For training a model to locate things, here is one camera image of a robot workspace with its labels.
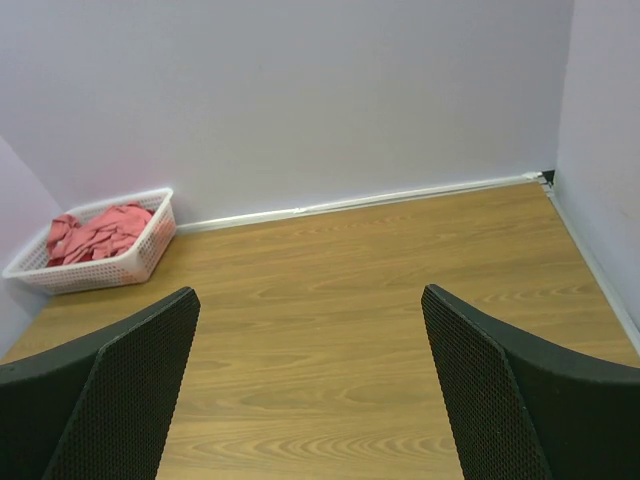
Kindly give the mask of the pink t shirt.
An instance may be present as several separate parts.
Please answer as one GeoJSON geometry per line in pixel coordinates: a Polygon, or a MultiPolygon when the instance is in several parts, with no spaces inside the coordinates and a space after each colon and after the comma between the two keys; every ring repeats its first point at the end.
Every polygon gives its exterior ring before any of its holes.
{"type": "Polygon", "coordinates": [[[126,253],[151,221],[153,210],[133,202],[110,206],[86,223],[71,214],[51,221],[47,267],[113,258],[126,253]]]}

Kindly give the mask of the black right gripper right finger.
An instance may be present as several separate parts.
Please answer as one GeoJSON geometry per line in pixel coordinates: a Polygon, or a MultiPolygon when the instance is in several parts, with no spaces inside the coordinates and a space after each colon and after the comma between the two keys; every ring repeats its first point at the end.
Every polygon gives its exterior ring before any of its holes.
{"type": "Polygon", "coordinates": [[[435,284],[421,305],[464,478],[638,478],[638,368],[544,340],[435,284]]]}

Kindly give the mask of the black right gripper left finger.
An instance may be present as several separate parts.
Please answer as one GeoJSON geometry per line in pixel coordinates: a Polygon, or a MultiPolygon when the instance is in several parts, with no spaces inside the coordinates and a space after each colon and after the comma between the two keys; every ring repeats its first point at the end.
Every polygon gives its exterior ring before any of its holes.
{"type": "Polygon", "coordinates": [[[1,367],[4,479],[153,479],[199,319],[185,287],[1,367]]]}

